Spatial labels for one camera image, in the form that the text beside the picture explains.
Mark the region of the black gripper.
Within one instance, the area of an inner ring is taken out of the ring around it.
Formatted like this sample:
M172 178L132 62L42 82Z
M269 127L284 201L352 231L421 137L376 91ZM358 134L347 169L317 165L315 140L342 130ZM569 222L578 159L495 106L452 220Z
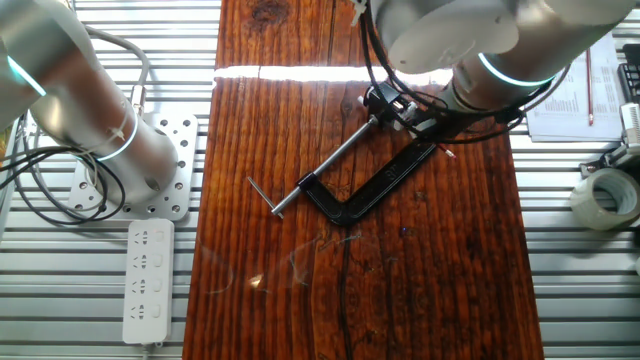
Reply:
M471 144L478 141L477 137L457 139L465 129L481 120L481 117L462 113L451 115L436 112L434 119L425 120L425 113L414 102L409 102L399 111L399 117L404 123L416 123L410 128L413 139L429 140L440 144Z

